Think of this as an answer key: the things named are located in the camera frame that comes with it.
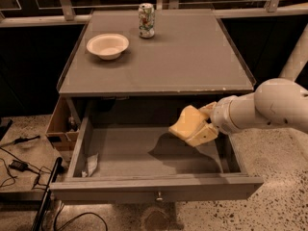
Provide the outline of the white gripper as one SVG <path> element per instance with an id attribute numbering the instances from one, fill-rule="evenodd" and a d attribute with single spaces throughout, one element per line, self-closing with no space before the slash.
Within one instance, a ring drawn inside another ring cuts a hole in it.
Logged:
<path id="1" fill-rule="evenodd" d="M 210 117 L 212 123 L 203 123 L 185 139 L 185 142 L 192 147 L 197 147 L 215 140 L 218 137 L 218 132 L 225 135 L 238 132 L 239 128 L 232 121 L 230 115 L 231 103 L 235 98 L 235 95 L 224 97 L 218 103 L 214 101 L 199 108 L 202 114 Z"/>

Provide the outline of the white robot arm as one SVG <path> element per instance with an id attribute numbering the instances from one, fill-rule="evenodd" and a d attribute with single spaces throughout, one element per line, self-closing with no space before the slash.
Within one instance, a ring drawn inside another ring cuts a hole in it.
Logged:
<path id="1" fill-rule="evenodd" d="M 308 132 L 308 90 L 295 82 L 308 62 L 308 26 L 277 78 L 269 79 L 253 92 L 228 96 L 202 111 L 203 121 L 186 139 L 192 147 L 214 140 L 218 134 L 233 134 L 248 128 L 290 127 Z"/>

